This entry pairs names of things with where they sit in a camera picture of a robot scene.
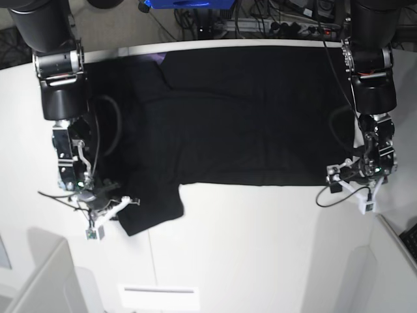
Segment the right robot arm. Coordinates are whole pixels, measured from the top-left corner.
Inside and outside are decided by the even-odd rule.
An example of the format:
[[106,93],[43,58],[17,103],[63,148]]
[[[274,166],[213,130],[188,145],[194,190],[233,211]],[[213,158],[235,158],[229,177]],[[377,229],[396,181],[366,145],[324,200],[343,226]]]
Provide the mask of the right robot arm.
[[68,1],[2,1],[24,42],[40,86],[42,112],[53,121],[59,187],[88,213],[109,208],[116,185],[98,176],[98,116],[89,96],[84,53]]

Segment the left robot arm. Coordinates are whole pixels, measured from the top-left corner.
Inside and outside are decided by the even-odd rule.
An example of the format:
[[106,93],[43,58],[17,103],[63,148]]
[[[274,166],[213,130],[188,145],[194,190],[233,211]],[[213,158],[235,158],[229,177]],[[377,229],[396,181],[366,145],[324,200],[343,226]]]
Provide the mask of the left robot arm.
[[342,50],[364,139],[352,179],[365,185],[385,181],[397,168],[389,113],[397,106],[391,40],[400,8],[393,1],[351,1],[350,15],[351,35]]

